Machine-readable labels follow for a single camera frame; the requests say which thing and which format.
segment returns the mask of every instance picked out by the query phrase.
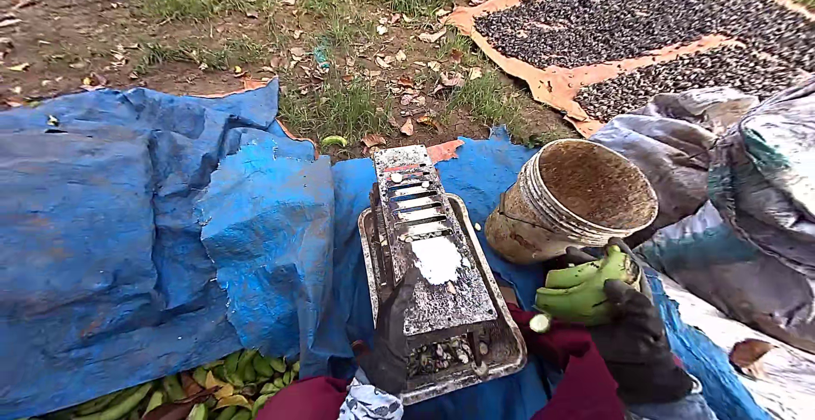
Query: white powder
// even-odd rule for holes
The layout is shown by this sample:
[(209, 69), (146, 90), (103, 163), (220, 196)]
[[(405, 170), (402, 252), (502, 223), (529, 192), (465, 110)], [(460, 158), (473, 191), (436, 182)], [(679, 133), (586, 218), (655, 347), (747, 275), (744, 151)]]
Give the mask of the white powder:
[(413, 253), (417, 267), (424, 279), (432, 285), (441, 285), (458, 278), (461, 253), (448, 238), (431, 238), (413, 241)]

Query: black glove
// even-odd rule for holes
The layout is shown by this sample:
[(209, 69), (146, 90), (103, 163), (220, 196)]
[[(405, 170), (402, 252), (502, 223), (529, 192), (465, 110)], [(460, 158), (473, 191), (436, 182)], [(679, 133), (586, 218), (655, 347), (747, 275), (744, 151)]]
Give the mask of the black glove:
[[(640, 269), (646, 264), (619, 238), (619, 246)], [(585, 263), (594, 258), (569, 247), (560, 263)], [(613, 305), (614, 316), (607, 325), (588, 327), (597, 350), (617, 382), (617, 396), (626, 404), (667, 403), (685, 397), (693, 380), (674, 361), (667, 342), (665, 324), (658, 310), (643, 293), (620, 280), (603, 286)]]
[(371, 384), (392, 395), (398, 395), (408, 380), (410, 348), (404, 334), (405, 309), (413, 301), (413, 289), (419, 280), (419, 269), (407, 269), (377, 315), (370, 352), (357, 357)]

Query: metal tray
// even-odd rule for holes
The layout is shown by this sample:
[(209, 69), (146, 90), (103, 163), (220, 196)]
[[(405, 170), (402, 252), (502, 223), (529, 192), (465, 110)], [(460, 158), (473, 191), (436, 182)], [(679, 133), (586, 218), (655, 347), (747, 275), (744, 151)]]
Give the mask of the metal tray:
[[(481, 272), (490, 298), (498, 311), (498, 319), (485, 325), (484, 331), (477, 337), (479, 341), (486, 343), (489, 347), (489, 352), (483, 356), (483, 361), (486, 363), (486, 372), (477, 370), (471, 362), (469, 364), (458, 364), (438, 373), (417, 375), (409, 378), (407, 388), (401, 395), (402, 403), (405, 405), (416, 404), (466, 386), (516, 373), (526, 364), (526, 344), (523, 342), (521, 331), (509, 314), (504, 297), (498, 289), (492, 270), (490, 270), (484, 252), (478, 244), (473, 225), (469, 221), (467, 207), (459, 196), (452, 193), (446, 193), (446, 196), (464, 231), (464, 238), (470, 252), (474, 255), (478, 270)], [(368, 292), (371, 296), (373, 321), (376, 323), (379, 311), (379, 293), (377, 290), (379, 269), (373, 265), (376, 262), (376, 256), (372, 253), (374, 221), (370, 208), (363, 210), (357, 223), (360, 227), (365, 270), (368, 275)]]

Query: dirty bucket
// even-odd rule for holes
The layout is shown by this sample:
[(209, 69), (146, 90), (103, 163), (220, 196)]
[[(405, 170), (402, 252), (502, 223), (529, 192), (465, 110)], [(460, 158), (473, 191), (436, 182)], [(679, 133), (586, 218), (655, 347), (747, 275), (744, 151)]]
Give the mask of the dirty bucket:
[(556, 140), (523, 165), (486, 219), (490, 246), (513, 263), (562, 255), (567, 246), (604, 246), (647, 227), (657, 196), (617, 152), (587, 140)]

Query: slotted metal plate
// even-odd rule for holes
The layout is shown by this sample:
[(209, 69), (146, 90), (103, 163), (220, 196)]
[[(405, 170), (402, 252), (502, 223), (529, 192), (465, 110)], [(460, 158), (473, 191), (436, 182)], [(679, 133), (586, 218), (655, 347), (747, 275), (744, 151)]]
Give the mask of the slotted metal plate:
[[(391, 281), (398, 282), (412, 265), (424, 269), (414, 292), (415, 305), (405, 311), (405, 334), (461, 333), (495, 320), (495, 306), (427, 149), (423, 145), (385, 149), (373, 154), (373, 163), (381, 207), (377, 214), (384, 223), (380, 226), (384, 234), (379, 237), (386, 238), (380, 242), (393, 267)], [(419, 244), (427, 245), (426, 241), (436, 238), (449, 243), (435, 241), (433, 248), (438, 249), (433, 258), (461, 259), (459, 265), (451, 267), (455, 269), (454, 279), (438, 284), (427, 280), (438, 278), (430, 275), (422, 255), (414, 252), (414, 248), (419, 251)]]

